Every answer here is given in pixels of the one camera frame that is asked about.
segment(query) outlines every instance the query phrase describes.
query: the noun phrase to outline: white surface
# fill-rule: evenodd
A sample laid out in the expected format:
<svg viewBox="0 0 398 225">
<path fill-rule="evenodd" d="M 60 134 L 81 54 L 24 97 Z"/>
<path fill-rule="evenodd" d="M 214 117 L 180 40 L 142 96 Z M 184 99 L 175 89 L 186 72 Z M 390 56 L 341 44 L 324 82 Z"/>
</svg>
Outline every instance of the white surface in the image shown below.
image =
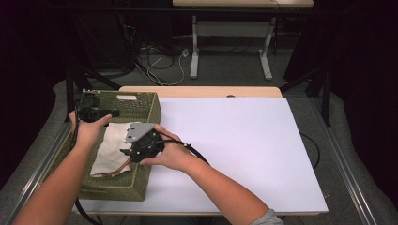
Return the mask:
<svg viewBox="0 0 398 225">
<path fill-rule="evenodd" d="M 328 211 L 286 99 L 161 97 L 160 101 L 166 128 L 277 213 Z M 162 166 L 152 167 L 143 202 L 81 202 L 87 212 L 219 213 L 187 175 Z"/>
</svg>

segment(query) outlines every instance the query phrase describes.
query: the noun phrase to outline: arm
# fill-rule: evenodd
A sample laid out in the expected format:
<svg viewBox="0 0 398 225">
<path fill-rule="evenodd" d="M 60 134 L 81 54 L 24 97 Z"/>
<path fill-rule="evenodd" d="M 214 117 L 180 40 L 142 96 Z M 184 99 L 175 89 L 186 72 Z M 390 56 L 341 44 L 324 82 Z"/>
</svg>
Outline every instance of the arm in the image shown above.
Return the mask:
<svg viewBox="0 0 398 225">
<path fill-rule="evenodd" d="M 164 127 L 155 126 L 155 129 L 180 141 Z M 248 189 L 213 169 L 180 144 L 166 143 L 160 157 L 144 159 L 141 164 L 164 165 L 186 173 L 232 224 L 250 224 L 268 211 L 267 205 Z"/>
<path fill-rule="evenodd" d="M 69 114 L 72 130 L 74 112 Z M 84 171 L 100 135 L 111 121 L 107 115 L 95 123 L 81 122 L 73 149 L 23 207 L 14 224 L 65 224 L 76 200 Z"/>
</svg>

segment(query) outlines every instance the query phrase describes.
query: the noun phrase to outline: desk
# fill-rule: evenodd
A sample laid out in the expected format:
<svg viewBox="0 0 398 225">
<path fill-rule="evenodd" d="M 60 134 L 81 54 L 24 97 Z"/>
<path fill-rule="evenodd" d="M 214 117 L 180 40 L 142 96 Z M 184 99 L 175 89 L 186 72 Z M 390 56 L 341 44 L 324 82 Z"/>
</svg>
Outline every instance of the desk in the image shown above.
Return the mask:
<svg viewBox="0 0 398 225">
<path fill-rule="evenodd" d="M 214 168 L 254 192 L 278 215 L 328 212 L 286 99 L 273 87 L 250 89 L 132 86 L 120 90 L 157 91 L 161 123 L 191 143 Z M 214 90 L 218 92 L 215 98 L 210 97 Z M 260 97 L 253 97 L 256 92 Z M 91 214 L 220 214 L 187 175 L 162 166 L 152 166 L 143 202 L 81 203 Z"/>
<path fill-rule="evenodd" d="M 173 0 L 176 7 L 236 7 L 236 8 L 310 8 L 313 0 Z M 272 38 L 273 24 L 270 22 L 210 22 L 197 21 L 192 17 L 192 60 L 191 79 L 198 76 L 199 49 L 198 36 L 229 36 L 229 37 L 265 37 L 264 46 L 258 51 L 264 77 L 272 80 L 272 73 L 267 60 L 269 43 Z"/>
</svg>

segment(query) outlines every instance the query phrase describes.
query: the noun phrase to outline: gray sleeve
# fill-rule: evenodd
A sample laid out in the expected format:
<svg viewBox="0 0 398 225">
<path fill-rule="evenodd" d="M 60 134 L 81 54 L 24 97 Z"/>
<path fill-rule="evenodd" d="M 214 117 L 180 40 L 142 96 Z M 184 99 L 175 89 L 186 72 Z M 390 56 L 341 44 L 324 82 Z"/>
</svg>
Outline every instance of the gray sleeve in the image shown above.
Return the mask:
<svg viewBox="0 0 398 225">
<path fill-rule="evenodd" d="M 269 209 L 262 217 L 251 223 L 251 225 L 283 225 L 273 209 Z"/>
</svg>

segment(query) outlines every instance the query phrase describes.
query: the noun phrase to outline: hand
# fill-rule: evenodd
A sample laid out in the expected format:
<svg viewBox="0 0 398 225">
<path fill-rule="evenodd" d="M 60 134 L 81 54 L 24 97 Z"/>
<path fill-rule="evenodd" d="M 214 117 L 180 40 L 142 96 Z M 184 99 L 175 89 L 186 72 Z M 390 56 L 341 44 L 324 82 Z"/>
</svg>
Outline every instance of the hand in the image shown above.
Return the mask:
<svg viewBox="0 0 398 225">
<path fill-rule="evenodd" d="M 72 122 L 71 131 L 74 132 L 74 129 L 76 128 L 75 111 L 72 111 L 69 114 L 69 118 L 70 118 L 70 121 Z M 93 123 L 86 123 L 84 121 L 80 121 L 75 146 L 79 145 L 85 149 L 90 149 L 90 150 L 92 148 L 94 148 L 94 146 L 96 145 L 97 139 L 100 135 L 100 131 L 101 131 L 102 127 L 109 124 L 111 122 L 111 119 L 112 119 L 112 116 L 110 114 L 108 114 Z"/>
<path fill-rule="evenodd" d="M 179 137 L 166 128 L 155 125 L 156 129 L 164 140 L 170 140 L 170 137 L 174 140 L 181 141 Z M 163 152 L 159 157 L 150 157 L 143 159 L 141 165 L 163 165 L 170 169 L 184 172 L 191 164 L 192 160 L 199 159 L 194 156 L 190 150 L 186 149 L 183 145 L 174 142 L 167 142 L 164 144 Z"/>
</svg>

